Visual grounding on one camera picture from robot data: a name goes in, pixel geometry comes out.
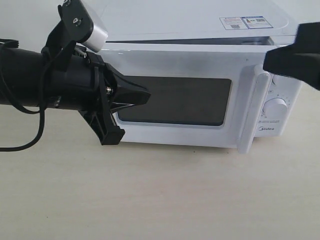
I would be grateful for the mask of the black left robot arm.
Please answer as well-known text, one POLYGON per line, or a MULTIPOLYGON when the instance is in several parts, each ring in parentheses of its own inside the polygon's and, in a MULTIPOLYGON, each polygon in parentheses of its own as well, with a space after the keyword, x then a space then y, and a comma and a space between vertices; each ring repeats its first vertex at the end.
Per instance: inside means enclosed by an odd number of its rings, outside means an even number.
POLYGON ((46 67, 45 53, 5 48, 0 57, 0 92, 9 90, 25 107, 39 107, 40 81, 43 81, 44 106, 49 109, 75 110, 83 117, 102 145, 118 145, 125 130, 113 114, 144 105, 151 94, 130 82, 100 55, 78 48, 66 70, 58 65, 46 67))

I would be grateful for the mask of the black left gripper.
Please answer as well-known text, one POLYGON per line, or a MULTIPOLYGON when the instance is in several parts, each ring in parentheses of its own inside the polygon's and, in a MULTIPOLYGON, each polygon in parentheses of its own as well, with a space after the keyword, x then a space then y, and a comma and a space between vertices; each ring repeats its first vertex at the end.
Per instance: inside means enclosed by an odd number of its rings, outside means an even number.
POLYGON ((87 58, 73 55, 65 71, 51 72, 51 107, 78 111, 102 146, 118 145, 125 134, 112 113, 144 105, 150 97, 147 88, 129 81, 93 52, 87 58), (108 101, 98 102, 103 79, 108 101))

